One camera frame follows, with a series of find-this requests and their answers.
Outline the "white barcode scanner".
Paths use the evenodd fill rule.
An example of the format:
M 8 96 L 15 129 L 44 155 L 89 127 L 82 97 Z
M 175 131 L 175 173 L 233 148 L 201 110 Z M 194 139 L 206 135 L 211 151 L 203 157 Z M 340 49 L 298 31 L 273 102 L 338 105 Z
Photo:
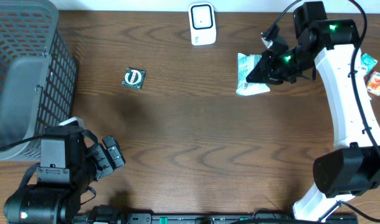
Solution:
M 191 43 L 209 45 L 216 41 L 217 29 L 214 7 L 209 2 L 194 3 L 188 9 Z

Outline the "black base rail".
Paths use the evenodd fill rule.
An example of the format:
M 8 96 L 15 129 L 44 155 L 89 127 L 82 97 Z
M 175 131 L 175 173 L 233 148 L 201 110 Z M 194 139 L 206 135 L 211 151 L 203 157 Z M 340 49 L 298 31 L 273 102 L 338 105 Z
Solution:
M 119 213 L 112 221 L 107 217 L 89 218 L 88 214 L 76 216 L 72 223 L 128 223 L 128 224 L 195 224 L 195 223 L 233 223 L 241 220 L 255 220 L 263 218 L 271 219 L 291 219 L 290 215 L 280 213 L 262 212 L 256 215 L 222 215 L 222 214 L 203 214 L 203 215 L 152 215 L 149 213 Z

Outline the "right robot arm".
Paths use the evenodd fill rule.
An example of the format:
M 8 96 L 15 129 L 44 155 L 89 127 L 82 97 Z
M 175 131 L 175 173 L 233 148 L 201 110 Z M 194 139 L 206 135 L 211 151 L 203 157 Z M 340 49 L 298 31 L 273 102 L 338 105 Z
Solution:
M 287 223 L 328 223 L 337 208 L 380 186 L 380 127 L 359 71 L 366 33 L 352 19 L 328 19 L 321 1 L 295 1 L 290 8 L 297 45 L 290 48 L 272 24 L 262 33 L 266 49 L 246 81 L 295 83 L 305 70 L 322 79 L 334 150 L 314 161 L 314 183 L 293 204 Z

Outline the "light green wipes pack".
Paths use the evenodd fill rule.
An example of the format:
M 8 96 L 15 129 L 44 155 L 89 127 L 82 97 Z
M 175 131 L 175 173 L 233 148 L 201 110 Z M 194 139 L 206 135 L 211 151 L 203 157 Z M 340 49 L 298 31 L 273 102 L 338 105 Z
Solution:
M 246 81 L 247 75 L 256 67 L 261 58 L 261 55 L 237 54 L 238 84 L 236 93 L 238 95 L 252 96 L 270 91 L 270 88 L 266 84 L 248 83 Z

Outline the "grey plastic shopping basket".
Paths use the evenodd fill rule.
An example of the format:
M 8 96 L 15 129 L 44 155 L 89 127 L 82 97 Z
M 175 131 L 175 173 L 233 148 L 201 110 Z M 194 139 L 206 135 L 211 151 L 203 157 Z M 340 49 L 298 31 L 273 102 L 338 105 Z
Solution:
M 77 63 L 50 1 L 0 1 L 0 161 L 38 161 L 36 137 L 72 114 Z

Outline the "green tissue pack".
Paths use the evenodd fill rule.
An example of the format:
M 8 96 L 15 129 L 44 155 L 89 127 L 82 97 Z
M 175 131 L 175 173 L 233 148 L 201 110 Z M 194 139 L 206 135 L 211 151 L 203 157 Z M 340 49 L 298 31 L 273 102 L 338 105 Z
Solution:
M 370 71 L 378 64 L 378 61 L 367 53 L 362 54 L 361 56 L 361 69 L 364 72 L 363 76 L 365 77 Z

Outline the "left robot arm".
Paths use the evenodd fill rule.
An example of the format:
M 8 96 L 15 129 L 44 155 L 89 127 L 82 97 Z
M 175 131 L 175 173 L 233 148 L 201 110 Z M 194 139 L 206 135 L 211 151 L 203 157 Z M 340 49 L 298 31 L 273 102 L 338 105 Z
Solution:
M 74 223 L 90 184 L 126 163 L 113 136 L 99 141 L 77 117 L 46 128 L 40 149 L 40 162 L 6 200 L 8 223 Z

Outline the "orange tissue pack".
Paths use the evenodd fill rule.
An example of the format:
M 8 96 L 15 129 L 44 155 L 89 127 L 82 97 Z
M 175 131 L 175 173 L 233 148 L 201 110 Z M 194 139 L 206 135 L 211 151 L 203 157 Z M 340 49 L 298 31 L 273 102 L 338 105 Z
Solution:
M 367 91 L 376 95 L 380 96 L 380 73 L 379 72 L 373 72 L 366 85 Z

